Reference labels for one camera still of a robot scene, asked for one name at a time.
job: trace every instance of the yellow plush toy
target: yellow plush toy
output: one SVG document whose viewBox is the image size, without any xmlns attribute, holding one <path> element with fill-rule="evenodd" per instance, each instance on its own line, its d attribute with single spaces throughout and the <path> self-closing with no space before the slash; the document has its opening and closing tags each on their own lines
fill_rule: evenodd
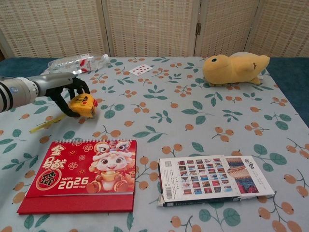
<svg viewBox="0 0 309 232">
<path fill-rule="evenodd" d="M 257 75 L 267 67 L 269 57 L 239 52 L 227 57 L 212 56 L 203 65 L 203 74 L 210 86 L 235 82 L 260 84 Z"/>
</svg>

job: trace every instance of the table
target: table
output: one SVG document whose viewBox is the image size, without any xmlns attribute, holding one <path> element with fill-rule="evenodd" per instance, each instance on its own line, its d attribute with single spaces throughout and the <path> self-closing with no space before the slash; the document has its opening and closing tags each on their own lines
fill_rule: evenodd
<svg viewBox="0 0 309 232">
<path fill-rule="evenodd" d="M 66 117 L 31 134 L 29 130 L 61 114 L 46 97 L 0 114 L 1 232 L 308 230 L 309 130 L 267 71 L 260 86 L 209 87 L 201 57 L 110 62 L 98 72 L 78 76 L 98 101 L 95 119 Z M 143 63 L 153 69 L 138 77 L 128 72 Z M 66 91 L 63 96 L 69 100 Z M 16 213 L 51 141 L 102 136 L 138 141 L 133 213 Z M 275 197 L 157 207 L 158 170 L 152 162 L 192 154 L 255 156 Z"/>
</svg>

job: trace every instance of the yellow stick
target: yellow stick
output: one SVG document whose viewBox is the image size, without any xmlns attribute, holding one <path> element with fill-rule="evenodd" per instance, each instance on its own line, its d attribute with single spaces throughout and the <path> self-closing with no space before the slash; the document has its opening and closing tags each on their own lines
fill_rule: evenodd
<svg viewBox="0 0 309 232">
<path fill-rule="evenodd" d="M 53 123 L 55 123 L 55 122 L 57 122 L 57 121 L 60 121 L 60 120 L 64 119 L 65 116 L 66 116 L 65 114 L 62 114 L 62 115 L 60 115 L 59 117 L 56 117 L 55 119 L 53 119 L 53 120 L 51 120 L 51 121 L 45 122 L 45 123 L 39 125 L 38 127 L 31 129 L 29 132 L 30 132 L 30 133 L 34 133 L 34 132 L 38 131 L 38 130 L 41 129 L 41 128 L 50 126 L 50 125 L 52 125 Z"/>
</svg>

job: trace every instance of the yellow toy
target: yellow toy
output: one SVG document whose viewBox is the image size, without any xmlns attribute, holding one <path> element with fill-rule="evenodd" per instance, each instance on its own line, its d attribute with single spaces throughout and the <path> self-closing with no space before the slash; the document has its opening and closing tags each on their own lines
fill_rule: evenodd
<svg viewBox="0 0 309 232">
<path fill-rule="evenodd" d="M 83 117 L 94 117 L 97 106 L 97 101 L 87 93 L 74 97 L 69 103 L 69 108 Z"/>
<path fill-rule="evenodd" d="M 252 53 L 212 56 L 203 65 L 203 74 L 210 86 L 235 82 L 260 84 L 257 75 L 267 67 L 269 57 Z"/>
</svg>

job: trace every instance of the plastic water bottle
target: plastic water bottle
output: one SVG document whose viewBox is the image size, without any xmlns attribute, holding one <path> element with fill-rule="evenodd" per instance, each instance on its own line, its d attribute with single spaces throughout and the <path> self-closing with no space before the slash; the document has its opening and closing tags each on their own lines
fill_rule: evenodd
<svg viewBox="0 0 309 232">
<path fill-rule="evenodd" d="M 103 68 L 109 61 L 107 54 L 98 56 L 95 54 L 83 54 L 73 57 L 65 57 L 48 63 L 50 73 L 85 73 Z"/>
</svg>

